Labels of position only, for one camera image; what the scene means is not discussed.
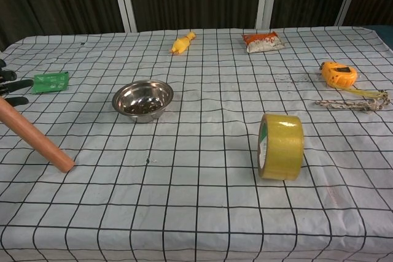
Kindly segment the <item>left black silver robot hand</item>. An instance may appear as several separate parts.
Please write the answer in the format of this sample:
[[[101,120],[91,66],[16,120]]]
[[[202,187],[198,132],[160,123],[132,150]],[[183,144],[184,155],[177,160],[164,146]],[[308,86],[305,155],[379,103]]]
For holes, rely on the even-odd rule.
[[[4,70],[5,67],[6,62],[1,60],[1,96],[21,90],[23,88],[29,88],[34,85],[34,80],[32,79],[17,80],[16,72]],[[23,106],[29,103],[29,100],[22,96],[5,98],[5,100],[12,107]]]

